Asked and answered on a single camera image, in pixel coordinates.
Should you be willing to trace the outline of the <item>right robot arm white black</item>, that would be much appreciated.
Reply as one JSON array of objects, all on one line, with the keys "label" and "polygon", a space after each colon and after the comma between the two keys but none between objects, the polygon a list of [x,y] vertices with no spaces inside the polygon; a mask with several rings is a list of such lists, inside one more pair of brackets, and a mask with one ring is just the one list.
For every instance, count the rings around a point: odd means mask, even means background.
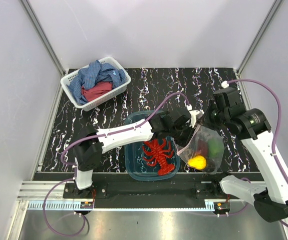
[{"label": "right robot arm white black", "polygon": [[212,130],[227,128],[235,135],[252,155],[265,182],[256,186],[222,173],[211,185],[212,195],[233,195],[254,206],[269,223],[288,218],[288,168],[282,159],[275,160],[280,153],[274,149],[274,135],[264,113],[257,108],[247,110],[238,91],[227,87],[214,92],[200,123]]}]

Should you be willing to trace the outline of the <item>red fake lobster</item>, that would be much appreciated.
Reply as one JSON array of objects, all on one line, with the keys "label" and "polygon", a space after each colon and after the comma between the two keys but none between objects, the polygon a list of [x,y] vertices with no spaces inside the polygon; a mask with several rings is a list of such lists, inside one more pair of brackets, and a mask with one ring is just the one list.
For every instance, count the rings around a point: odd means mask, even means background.
[{"label": "red fake lobster", "polygon": [[175,169],[175,165],[168,162],[173,157],[174,150],[171,143],[165,138],[161,141],[158,139],[144,141],[142,151],[144,153],[142,159],[148,166],[155,167],[159,165],[158,176],[167,175]]}]

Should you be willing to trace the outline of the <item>clear zip top bag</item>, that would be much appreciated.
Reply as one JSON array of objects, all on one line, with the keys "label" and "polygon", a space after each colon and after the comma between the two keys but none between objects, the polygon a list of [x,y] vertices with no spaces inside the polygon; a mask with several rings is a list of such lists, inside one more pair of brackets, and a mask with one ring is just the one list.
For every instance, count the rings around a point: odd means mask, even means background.
[{"label": "clear zip top bag", "polygon": [[215,130],[198,124],[185,146],[175,146],[177,155],[190,168],[213,175],[221,166],[224,143]]}]

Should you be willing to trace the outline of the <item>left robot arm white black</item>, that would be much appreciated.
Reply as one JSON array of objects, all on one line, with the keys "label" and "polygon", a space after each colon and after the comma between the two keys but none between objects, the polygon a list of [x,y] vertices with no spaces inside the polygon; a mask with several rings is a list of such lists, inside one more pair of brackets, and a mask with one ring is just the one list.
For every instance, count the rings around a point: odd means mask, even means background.
[{"label": "left robot arm white black", "polygon": [[125,125],[107,129],[87,129],[75,142],[76,175],[74,192],[81,198],[91,194],[94,169],[103,154],[125,148],[126,171],[135,180],[163,180],[179,168],[176,145],[190,141],[202,113],[191,106],[171,111],[143,111],[131,114]]}]

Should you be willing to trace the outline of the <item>yellow fake fruit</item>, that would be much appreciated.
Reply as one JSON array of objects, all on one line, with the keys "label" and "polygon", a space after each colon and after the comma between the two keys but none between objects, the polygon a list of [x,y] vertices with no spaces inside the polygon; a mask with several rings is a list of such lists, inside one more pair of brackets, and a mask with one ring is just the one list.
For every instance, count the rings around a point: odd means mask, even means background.
[{"label": "yellow fake fruit", "polygon": [[191,168],[194,168],[196,170],[203,170],[206,168],[207,166],[207,160],[205,157],[203,157],[202,155],[197,155],[191,159],[188,160],[187,163]]}]

